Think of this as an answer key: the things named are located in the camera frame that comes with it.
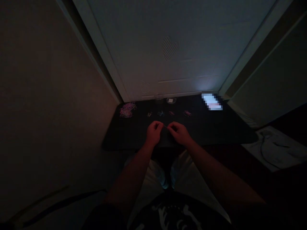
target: white shorts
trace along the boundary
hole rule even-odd
[[[187,150],[176,158],[170,173],[175,192],[180,192],[199,200],[230,222],[228,214],[209,189]],[[128,228],[141,209],[164,192],[162,185],[165,185],[165,180],[163,169],[155,161],[150,160],[141,191],[128,220]]]

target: phone screen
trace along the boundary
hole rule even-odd
[[[215,98],[213,94],[201,94],[209,110],[223,110],[221,103]]]

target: door panel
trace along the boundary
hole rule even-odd
[[[274,4],[274,0],[88,2],[131,101],[219,90]],[[142,91],[144,84],[149,90]]]

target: forearm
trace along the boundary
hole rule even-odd
[[[142,187],[154,146],[145,143],[133,160],[124,168],[104,199],[118,208],[128,221]]]
[[[194,141],[186,146],[193,162],[204,180],[219,199],[228,206],[265,203],[264,200],[241,178],[224,167]]]

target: hand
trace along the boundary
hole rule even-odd
[[[174,121],[167,126],[167,129],[173,135],[175,140],[184,147],[193,142],[193,139],[190,137],[190,134],[184,125]]]
[[[154,121],[147,128],[147,135],[145,143],[151,147],[154,147],[160,141],[160,133],[164,124],[159,121]]]

